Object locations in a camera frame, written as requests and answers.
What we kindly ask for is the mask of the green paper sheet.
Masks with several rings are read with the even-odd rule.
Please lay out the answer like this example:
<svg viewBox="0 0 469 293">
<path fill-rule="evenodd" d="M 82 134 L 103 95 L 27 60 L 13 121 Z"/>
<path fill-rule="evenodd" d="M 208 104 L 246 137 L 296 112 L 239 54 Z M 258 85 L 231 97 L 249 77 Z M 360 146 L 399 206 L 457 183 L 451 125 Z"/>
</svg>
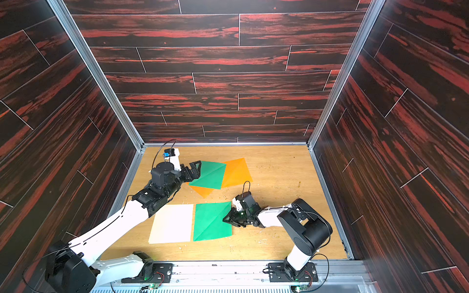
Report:
<svg viewBox="0 0 469 293">
<path fill-rule="evenodd" d="M 201 174 L 199 179 L 195 179 L 190 186 L 221 189 L 227 165 L 219 162 L 202 161 Z"/>
<path fill-rule="evenodd" d="M 223 222 L 232 204 L 204 203 L 196 205 L 193 241 L 208 241 L 232 236 L 232 226 Z"/>
</svg>

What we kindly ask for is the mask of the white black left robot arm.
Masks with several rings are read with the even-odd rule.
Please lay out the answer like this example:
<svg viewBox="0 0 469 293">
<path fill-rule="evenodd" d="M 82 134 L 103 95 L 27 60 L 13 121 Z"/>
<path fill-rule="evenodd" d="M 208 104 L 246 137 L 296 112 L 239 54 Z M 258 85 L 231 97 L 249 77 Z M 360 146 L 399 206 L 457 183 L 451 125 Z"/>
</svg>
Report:
<svg viewBox="0 0 469 293">
<path fill-rule="evenodd" d="M 200 178 L 201 161 L 175 167 L 160 162 L 151 170 L 151 180 L 124 207 L 95 228 L 69 243 L 58 241 L 45 256 L 45 281 L 57 293 L 89 293 L 94 288 L 123 279 L 149 282 L 158 274 L 145 253 L 110 261 L 99 257 L 135 226 L 154 216 L 180 190 L 183 183 Z"/>
</svg>

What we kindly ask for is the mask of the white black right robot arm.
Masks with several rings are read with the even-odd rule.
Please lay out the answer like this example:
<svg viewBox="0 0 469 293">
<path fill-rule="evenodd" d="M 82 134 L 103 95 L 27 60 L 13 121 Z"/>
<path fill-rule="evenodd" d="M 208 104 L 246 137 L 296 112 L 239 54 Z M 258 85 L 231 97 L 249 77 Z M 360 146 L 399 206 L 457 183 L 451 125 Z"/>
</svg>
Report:
<svg viewBox="0 0 469 293">
<path fill-rule="evenodd" d="M 258 228 L 282 227 L 294 243 L 290 254 L 284 259 L 285 273 L 291 279 L 305 271 L 307 263 L 315 253 L 326 246 L 333 228 L 303 199 L 296 199 L 282 207 L 262 208 L 249 194 L 233 199 L 234 207 L 223 218 L 223 222 L 234 227 L 251 225 Z"/>
</svg>

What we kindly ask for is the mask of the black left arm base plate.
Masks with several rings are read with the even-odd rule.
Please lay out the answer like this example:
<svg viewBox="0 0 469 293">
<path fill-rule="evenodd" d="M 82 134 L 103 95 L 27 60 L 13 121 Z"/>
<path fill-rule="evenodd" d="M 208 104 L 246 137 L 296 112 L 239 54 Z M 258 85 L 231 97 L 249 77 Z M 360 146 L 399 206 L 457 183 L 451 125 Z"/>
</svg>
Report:
<svg viewBox="0 0 469 293">
<path fill-rule="evenodd" d="M 168 262 L 154 262 L 150 267 L 145 264 L 144 268 L 136 277 L 121 279 L 123 284 L 149 283 L 165 284 L 170 283 L 173 273 L 173 264 Z"/>
</svg>

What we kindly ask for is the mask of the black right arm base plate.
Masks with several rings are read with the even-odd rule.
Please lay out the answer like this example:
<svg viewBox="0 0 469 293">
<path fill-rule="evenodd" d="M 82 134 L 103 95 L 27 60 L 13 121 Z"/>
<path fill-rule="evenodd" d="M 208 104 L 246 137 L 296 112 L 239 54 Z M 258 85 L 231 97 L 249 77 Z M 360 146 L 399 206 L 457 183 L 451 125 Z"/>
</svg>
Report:
<svg viewBox="0 0 469 293">
<path fill-rule="evenodd" d="M 288 282 L 308 282 L 313 283 L 319 280 L 316 267 L 312 262 L 308 262 L 301 270 L 297 271 L 284 262 L 270 262 L 262 270 L 267 274 L 271 283 Z"/>
</svg>

